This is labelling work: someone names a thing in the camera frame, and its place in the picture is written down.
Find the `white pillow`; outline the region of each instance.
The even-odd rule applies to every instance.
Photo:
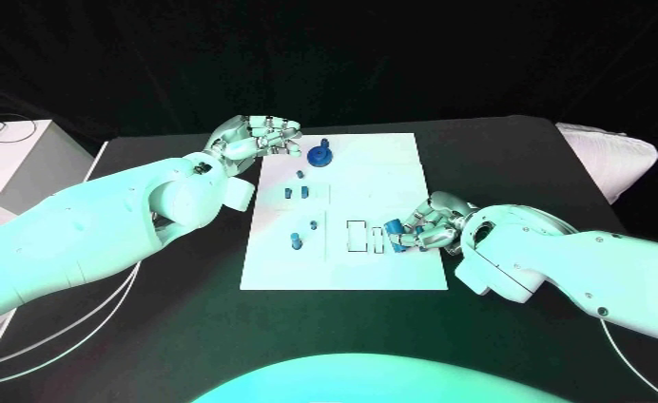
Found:
[[[593,182],[614,203],[658,159],[656,146],[627,134],[585,125],[556,124]]]

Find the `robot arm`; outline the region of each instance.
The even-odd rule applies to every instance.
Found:
[[[579,233],[529,206],[478,209],[443,192],[404,225],[396,223],[387,223],[387,230],[397,250],[443,247],[452,255],[464,253],[455,275],[477,294],[492,289],[524,303],[547,280],[589,315],[658,337],[658,243],[608,232]]]
[[[254,186],[234,175],[257,156],[299,156],[299,123],[236,116],[202,152],[132,168],[48,197],[0,226],[0,313],[106,278],[207,226],[223,204],[247,209]]]

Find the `black table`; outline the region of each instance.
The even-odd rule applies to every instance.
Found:
[[[582,230],[624,233],[549,121],[511,116],[306,129],[308,134],[378,132],[416,133],[429,192],[451,191],[479,206],[527,204]],[[202,148],[207,137],[117,139],[94,177],[184,156]],[[257,163],[243,178],[259,183],[260,172]],[[559,290],[544,284],[526,304],[495,294],[479,297],[453,276],[459,259],[445,257],[451,290],[443,292],[240,291],[251,213],[224,208],[205,229],[143,262],[124,305],[101,331],[58,362],[0,384],[3,401],[181,402],[264,365],[345,352],[448,362],[576,401],[656,399],[625,368],[599,321]],[[0,355],[81,317],[124,277],[126,272],[22,307]],[[103,313],[3,363],[3,375],[61,353],[93,330]],[[658,341],[617,326],[612,331],[656,382],[658,373],[650,371]]]

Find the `white cable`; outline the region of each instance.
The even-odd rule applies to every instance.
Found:
[[[641,375],[641,372],[635,369],[635,367],[631,365],[631,362],[627,360],[627,357],[624,356],[624,354],[621,353],[621,350],[619,350],[619,347],[618,347],[618,344],[615,343],[615,340],[614,338],[611,337],[611,332],[608,331],[608,325],[606,325],[606,322],[604,319],[599,319],[601,320],[601,325],[604,326],[604,330],[606,331],[606,336],[608,336],[608,339],[611,340],[611,344],[614,345],[614,348],[617,350],[617,353],[619,354],[619,357],[621,359],[624,360],[624,363],[627,364],[628,368],[631,369],[631,371],[638,375],[638,378],[645,382],[647,386],[654,390],[654,392],[658,393],[658,388],[648,382],[648,379]]]
[[[81,317],[68,327],[65,327],[57,334],[51,335],[48,338],[45,338],[39,343],[35,343],[32,346],[28,346],[25,349],[18,351],[16,353],[6,355],[5,357],[0,357],[0,362],[5,362],[10,358],[18,357],[19,355],[25,354],[28,351],[32,351],[35,348],[38,348],[44,343],[47,343],[52,338],[57,338],[64,332],[71,330],[78,324],[81,324],[101,309],[103,307],[113,301],[114,297],[120,293],[122,289],[126,287],[126,285],[130,282],[130,279],[133,278],[135,275],[137,275],[137,270],[140,268],[140,262],[135,265],[133,271],[130,272],[130,275],[126,278],[126,281],[123,282],[120,288],[114,291],[114,294],[106,299],[106,301],[97,306],[97,308],[84,316]]]
[[[111,313],[107,315],[107,318],[103,320],[103,322],[99,324],[99,326],[93,329],[93,332],[58,356],[55,356],[47,362],[44,362],[42,365],[38,365],[35,368],[31,368],[25,372],[21,372],[18,374],[13,374],[12,376],[0,378],[0,382],[9,381],[10,379],[15,379],[15,378],[18,378],[21,376],[25,376],[31,372],[35,372],[36,370],[44,368],[55,360],[61,359],[93,337],[93,335],[97,333],[100,328],[106,325],[106,322],[110,320],[110,318],[113,317],[114,313],[117,313],[117,310],[120,309],[120,306],[124,303],[124,299],[126,299],[127,293],[130,292],[130,287],[133,286],[135,279],[137,279],[137,269],[140,268],[140,263],[142,262],[137,262],[137,265],[135,266],[135,270],[133,270],[135,275],[132,274],[130,283],[127,284],[126,292],[123,293],[120,302],[117,303],[117,306],[114,307],[114,310],[111,311]]]

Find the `blue cylinder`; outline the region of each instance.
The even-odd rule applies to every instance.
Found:
[[[400,220],[389,221],[384,224],[384,228],[387,229],[387,234],[389,235],[391,235],[391,234],[399,235],[399,234],[404,233],[404,227],[402,226]],[[409,246],[403,246],[402,244],[397,244],[397,243],[393,243],[393,242],[391,242],[391,244],[394,245],[394,251],[397,253],[403,253],[407,250]]]
[[[416,226],[416,234],[420,235],[423,233],[423,227],[420,225]],[[419,246],[419,250],[422,252],[425,252],[428,250],[428,248],[423,248],[422,246]]]
[[[306,159],[314,167],[324,167],[329,165],[334,159],[334,154],[329,149],[329,141],[327,139],[322,139],[319,146],[315,146],[311,149]]]
[[[290,240],[292,240],[292,249],[301,249],[302,248],[302,240],[299,239],[299,234],[292,234],[290,235]]]

